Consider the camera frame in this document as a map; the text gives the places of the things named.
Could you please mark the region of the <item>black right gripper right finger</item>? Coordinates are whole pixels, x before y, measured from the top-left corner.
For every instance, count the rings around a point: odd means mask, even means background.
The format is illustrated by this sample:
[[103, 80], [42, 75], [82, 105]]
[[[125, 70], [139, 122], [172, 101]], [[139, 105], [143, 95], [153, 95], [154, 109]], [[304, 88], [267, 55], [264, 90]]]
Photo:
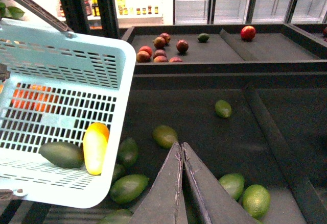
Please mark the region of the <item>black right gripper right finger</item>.
[[227, 193], [188, 143], [184, 142], [181, 150], [200, 223], [257, 223]]

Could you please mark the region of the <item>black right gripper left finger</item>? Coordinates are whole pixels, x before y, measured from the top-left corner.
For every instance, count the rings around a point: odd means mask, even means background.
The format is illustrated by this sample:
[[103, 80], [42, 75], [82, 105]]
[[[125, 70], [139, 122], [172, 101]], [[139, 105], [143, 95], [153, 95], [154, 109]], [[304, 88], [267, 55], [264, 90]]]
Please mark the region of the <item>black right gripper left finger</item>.
[[183, 159], [175, 142], [157, 174], [147, 196], [130, 219], [130, 223], [188, 223], [182, 191]]

